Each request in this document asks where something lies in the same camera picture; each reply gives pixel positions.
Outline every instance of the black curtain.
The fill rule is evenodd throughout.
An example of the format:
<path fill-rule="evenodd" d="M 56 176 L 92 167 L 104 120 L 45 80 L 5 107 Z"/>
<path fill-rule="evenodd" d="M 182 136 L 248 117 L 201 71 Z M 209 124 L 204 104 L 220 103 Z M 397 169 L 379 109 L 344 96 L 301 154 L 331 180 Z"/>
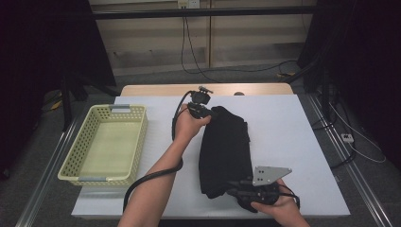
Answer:
<path fill-rule="evenodd" d="M 349 1 L 351 17 L 323 66 L 353 109 L 361 126 L 381 146 L 388 159 L 401 168 L 401 14 L 398 1 Z M 319 53 L 333 14 L 314 15 L 305 49 L 298 60 L 308 65 Z M 305 77 L 305 86 L 319 84 L 322 77 Z"/>
<path fill-rule="evenodd" d="M 6 111 L 0 170 L 11 165 L 40 120 L 44 94 L 76 73 L 115 85 L 95 21 L 62 21 L 55 15 L 92 12 L 81 0 L 0 1 L 0 74 Z"/>

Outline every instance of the folded clothing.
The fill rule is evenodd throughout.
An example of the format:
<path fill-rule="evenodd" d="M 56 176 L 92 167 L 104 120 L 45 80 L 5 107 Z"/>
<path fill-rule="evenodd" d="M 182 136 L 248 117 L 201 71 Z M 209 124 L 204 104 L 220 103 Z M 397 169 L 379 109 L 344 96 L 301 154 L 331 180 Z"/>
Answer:
<path fill-rule="evenodd" d="M 218 113 L 218 118 L 205 128 L 199 162 L 200 190 L 209 199 L 232 188 L 228 182 L 253 176 L 247 122 L 221 106 L 213 107 L 212 111 Z"/>

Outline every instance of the metal bracket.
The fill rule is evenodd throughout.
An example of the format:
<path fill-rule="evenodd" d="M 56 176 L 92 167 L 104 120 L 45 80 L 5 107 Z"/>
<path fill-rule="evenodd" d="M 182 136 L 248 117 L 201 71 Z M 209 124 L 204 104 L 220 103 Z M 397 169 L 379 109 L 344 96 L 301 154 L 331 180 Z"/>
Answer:
<path fill-rule="evenodd" d="M 288 175 L 292 169 L 285 167 L 257 166 L 253 172 L 253 186 L 268 185 Z"/>

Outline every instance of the white wall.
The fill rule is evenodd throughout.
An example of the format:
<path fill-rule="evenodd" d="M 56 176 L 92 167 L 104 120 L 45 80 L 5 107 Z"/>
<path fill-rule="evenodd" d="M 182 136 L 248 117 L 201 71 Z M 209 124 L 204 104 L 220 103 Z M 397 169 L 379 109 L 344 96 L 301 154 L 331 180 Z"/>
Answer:
<path fill-rule="evenodd" d="M 177 8 L 177 1 L 168 0 L 90 2 L 93 11 Z M 203 9 L 314 4 L 316 0 L 200 0 Z M 195 17 L 187 21 L 200 67 L 219 67 L 297 58 L 310 19 L 311 15 L 261 15 Z M 182 18 L 99 20 L 97 24 L 116 76 L 181 69 Z M 195 68 L 186 34 L 185 38 L 185 67 Z"/>

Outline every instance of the yellow basket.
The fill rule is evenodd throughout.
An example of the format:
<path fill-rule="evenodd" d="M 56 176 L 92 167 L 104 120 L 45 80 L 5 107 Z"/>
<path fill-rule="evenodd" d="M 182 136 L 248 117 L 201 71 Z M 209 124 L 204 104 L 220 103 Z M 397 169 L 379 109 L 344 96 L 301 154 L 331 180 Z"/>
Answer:
<path fill-rule="evenodd" d="M 93 106 L 62 164 L 59 179 L 74 185 L 132 184 L 147 125 L 145 106 Z"/>

